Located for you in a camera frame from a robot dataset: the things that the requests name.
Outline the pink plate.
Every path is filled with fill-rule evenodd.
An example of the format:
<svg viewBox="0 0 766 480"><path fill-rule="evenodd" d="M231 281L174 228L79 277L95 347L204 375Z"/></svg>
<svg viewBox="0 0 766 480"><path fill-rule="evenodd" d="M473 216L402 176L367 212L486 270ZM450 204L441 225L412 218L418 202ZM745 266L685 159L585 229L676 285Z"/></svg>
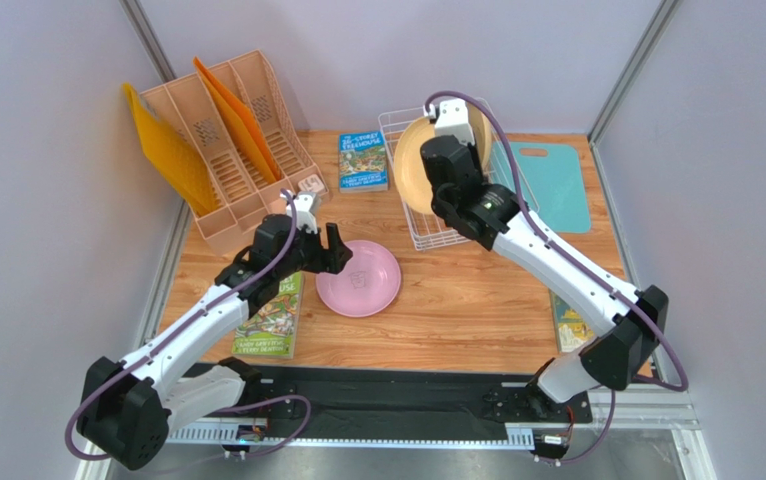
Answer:
<svg viewBox="0 0 766 480"><path fill-rule="evenodd" d="M336 314L361 318L386 309L397 297L402 274L395 256L369 240L346 242L353 256L339 274L316 276L320 300Z"/></svg>

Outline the yellow plate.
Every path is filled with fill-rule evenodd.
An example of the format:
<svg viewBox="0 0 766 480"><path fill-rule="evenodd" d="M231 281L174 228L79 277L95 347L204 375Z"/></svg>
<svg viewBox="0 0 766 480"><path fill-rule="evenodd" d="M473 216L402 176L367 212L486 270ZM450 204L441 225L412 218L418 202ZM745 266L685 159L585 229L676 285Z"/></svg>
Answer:
<svg viewBox="0 0 766 480"><path fill-rule="evenodd" d="M420 149L434 138L434 127L427 118L418 118L401 133L393 156L395 184L402 200L413 211L434 216L432 188L427 178Z"/></svg>
<svg viewBox="0 0 766 480"><path fill-rule="evenodd" d="M472 127L476 149L479 155L481 169L485 175L489 173L493 144L493 129L486 116L475 106L468 105L469 125Z"/></svg>

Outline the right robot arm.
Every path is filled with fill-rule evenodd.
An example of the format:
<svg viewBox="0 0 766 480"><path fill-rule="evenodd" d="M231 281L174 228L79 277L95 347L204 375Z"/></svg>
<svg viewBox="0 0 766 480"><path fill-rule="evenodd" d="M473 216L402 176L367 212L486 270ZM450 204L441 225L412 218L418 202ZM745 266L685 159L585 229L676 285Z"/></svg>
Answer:
<svg viewBox="0 0 766 480"><path fill-rule="evenodd" d="M655 285L641 290L593 263L520 206L514 192L488 182L476 155L451 135L423 143L434 213L463 237L530 272L595 334L541 368L535 379L539 398L562 403L597 386L626 389L663 339L667 294Z"/></svg>

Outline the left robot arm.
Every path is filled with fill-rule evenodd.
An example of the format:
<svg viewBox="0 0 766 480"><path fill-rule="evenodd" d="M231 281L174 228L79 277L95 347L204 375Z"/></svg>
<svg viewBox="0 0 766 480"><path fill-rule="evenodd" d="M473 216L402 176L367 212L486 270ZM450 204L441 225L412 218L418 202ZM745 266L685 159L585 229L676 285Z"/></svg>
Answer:
<svg viewBox="0 0 766 480"><path fill-rule="evenodd" d="M88 369L79 407L64 439L82 460L112 458L130 470L152 461L167 438L213 412L235 407L258 372L226 359L208 372L184 374L223 336L274 299L279 284L304 271L337 274L353 253L337 224L324 230L294 214L270 214L215 278L203 297L164 332L119 361Z"/></svg>

